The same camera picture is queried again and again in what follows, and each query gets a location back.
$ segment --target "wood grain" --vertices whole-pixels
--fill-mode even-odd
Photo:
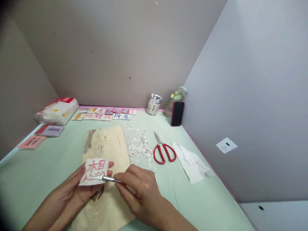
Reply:
[[[130,161],[121,126],[87,131],[82,163],[88,158],[104,157],[114,161],[113,174],[125,172]],[[135,219],[120,196],[114,183],[104,186],[104,193],[95,201],[90,200],[72,222],[73,231],[116,231]]]

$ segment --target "pen holder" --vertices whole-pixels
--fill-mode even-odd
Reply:
[[[147,108],[147,113],[149,113],[152,116],[157,114],[159,106],[160,106],[160,102],[162,100],[162,98],[159,95],[154,95],[154,96],[156,96],[156,100],[152,99],[152,97],[150,96],[150,100],[148,102],[148,108]]]

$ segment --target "red scissors handle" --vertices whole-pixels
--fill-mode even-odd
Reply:
[[[169,160],[170,162],[175,161],[175,160],[176,160],[176,153],[175,153],[175,151],[173,150],[173,148],[170,147],[170,146],[167,145],[167,144],[163,144],[163,147],[164,147],[164,150],[166,151],[168,160]],[[167,150],[167,147],[170,148],[170,149],[173,151],[174,159],[171,159],[171,157],[170,157],[170,155],[169,155],[169,152],[168,152],[168,150]],[[158,148],[159,155],[160,155],[161,159],[163,160],[162,162],[158,161],[158,160],[156,159],[156,157],[155,157],[155,150],[156,150],[156,148]],[[159,144],[156,145],[156,147],[154,148],[153,157],[154,157],[154,160],[155,160],[157,163],[161,164],[161,165],[164,164],[164,163],[166,163],[165,158],[164,158],[164,156],[163,156],[163,153],[161,152],[161,148],[160,148],[160,145],[159,145]]]

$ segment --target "electrical outlet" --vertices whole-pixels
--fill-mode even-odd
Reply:
[[[237,148],[237,145],[233,143],[229,138],[225,138],[222,141],[220,141],[216,146],[223,152],[223,154],[226,154],[227,152]]]

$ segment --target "right hand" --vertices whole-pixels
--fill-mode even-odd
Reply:
[[[132,164],[125,173],[117,173],[113,177],[123,182],[116,182],[115,187],[133,215],[143,223],[159,230],[166,228],[168,213],[177,211],[167,199],[161,196],[154,172]],[[133,194],[126,185],[133,188],[136,193]]]

